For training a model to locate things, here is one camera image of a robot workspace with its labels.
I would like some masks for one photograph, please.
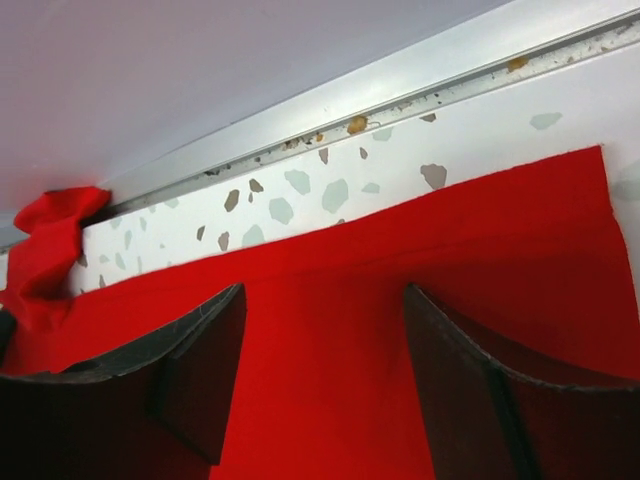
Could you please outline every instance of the wall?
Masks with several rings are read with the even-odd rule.
[[[0,227],[506,1],[1,2]]]
[[[610,45],[603,42],[585,50],[606,51]],[[323,149],[87,228],[85,255],[72,271],[71,288],[78,294],[353,221],[437,188],[594,144],[604,148],[614,210],[638,279],[640,44],[578,60],[571,57],[551,73],[391,127],[370,127]],[[503,73],[536,68],[532,61]]]

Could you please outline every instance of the terrazzo-pattern wall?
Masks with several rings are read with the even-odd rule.
[[[633,46],[393,127],[356,128],[347,140],[92,226],[72,291],[352,221],[597,143],[638,279],[640,96],[632,86],[639,78]]]

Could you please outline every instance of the red cloth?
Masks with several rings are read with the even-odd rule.
[[[110,198],[95,187],[48,192],[18,214],[14,225],[30,236],[11,249],[0,303],[21,328],[47,332],[61,326],[71,307],[67,274],[82,253],[80,220]]]
[[[20,329],[5,370],[59,371],[237,282],[249,313],[214,479],[433,478],[402,320],[409,282],[530,348],[640,378],[599,148],[82,295],[56,331]]]

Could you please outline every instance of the brown speckle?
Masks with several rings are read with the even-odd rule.
[[[329,163],[328,148],[321,148],[320,150],[318,150],[318,155],[320,155],[320,160],[322,160],[322,163],[324,163],[325,165]]]
[[[249,180],[249,188],[251,189],[252,192],[256,192],[256,193],[264,192],[264,188],[262,188],[262,185],[260,185],[260,182],[258,182],[254,178]]]
[[[524,67],[527,63],[529,63],[529,59],[527,57],[512,58],[507,62],[507,71],[509,73],[515,72],[516,70]]]
[[[433,123],[436,121],[436,114],[435,113],[430,113],[429,115],[425,115],[424,117],[420,117],[420,120],[422,120],[423,122],[429,122],[429,123]]]
[[[353,117],[349,126],[347,127],[347,133],[349,135],[355,135],[356,133],[360,133],[367,128],[367,124],[369,123],[369,119],[367,117],[363,117],[362,115],[358,115],[357,117]]]
[[[218,237],[218,246],[220,246],[220,250],[223,252],[227,251],[229,248],[229,232],[224,232]]]
[[[444,187],[447,180],[447,169],[442,165],[436,165],[434,163],[430,165],[422,165],[420,167],[420,173],[429,186],[434,190]]]
[[[227,196],[227,200],[224,202],[224,209],[227,212],[232,211],[238,205],[240,199],[240,190],[231,190]]]

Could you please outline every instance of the red felt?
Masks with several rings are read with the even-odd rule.
[[[248,319],[214,479],[433,478],[404,337],[408,282],[533,349],[640,378],[635,294],[597,147],[82,295],[59,329],[21,328],[5,371],[59,371],[236,282]]]
[[[71,307],[67,274],[82,252],[80,220],[110,198],[95,187],[48,192],[16,216],[14,225],[30,236],[11,249],[0,303],[21,328],[47,332],[61,326]]]

